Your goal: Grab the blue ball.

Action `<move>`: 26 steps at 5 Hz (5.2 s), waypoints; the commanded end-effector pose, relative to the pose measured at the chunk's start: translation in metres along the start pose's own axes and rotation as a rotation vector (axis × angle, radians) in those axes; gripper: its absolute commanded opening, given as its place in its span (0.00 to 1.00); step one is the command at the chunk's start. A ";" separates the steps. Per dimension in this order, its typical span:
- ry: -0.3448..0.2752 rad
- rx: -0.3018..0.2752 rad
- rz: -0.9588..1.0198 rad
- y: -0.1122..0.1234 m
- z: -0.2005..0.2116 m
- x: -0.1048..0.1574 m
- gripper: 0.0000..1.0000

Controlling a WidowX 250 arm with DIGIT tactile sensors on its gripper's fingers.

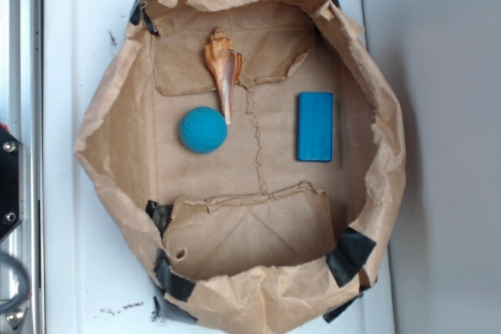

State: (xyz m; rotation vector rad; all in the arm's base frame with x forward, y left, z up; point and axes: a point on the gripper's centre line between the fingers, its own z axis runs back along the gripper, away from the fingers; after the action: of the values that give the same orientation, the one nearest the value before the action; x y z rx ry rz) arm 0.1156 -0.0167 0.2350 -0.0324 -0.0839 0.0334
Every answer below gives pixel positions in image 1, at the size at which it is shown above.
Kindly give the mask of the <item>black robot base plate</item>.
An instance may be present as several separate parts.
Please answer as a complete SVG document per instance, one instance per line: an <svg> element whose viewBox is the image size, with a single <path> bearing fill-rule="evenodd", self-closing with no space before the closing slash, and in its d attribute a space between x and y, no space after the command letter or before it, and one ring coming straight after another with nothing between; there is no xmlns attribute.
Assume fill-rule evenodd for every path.
<svg viewBox="0 0 501 334"><path fill-rule="evenodd" d="M1 123L1 242L4 242L22 221L20 157L22 144Z"/></svg>

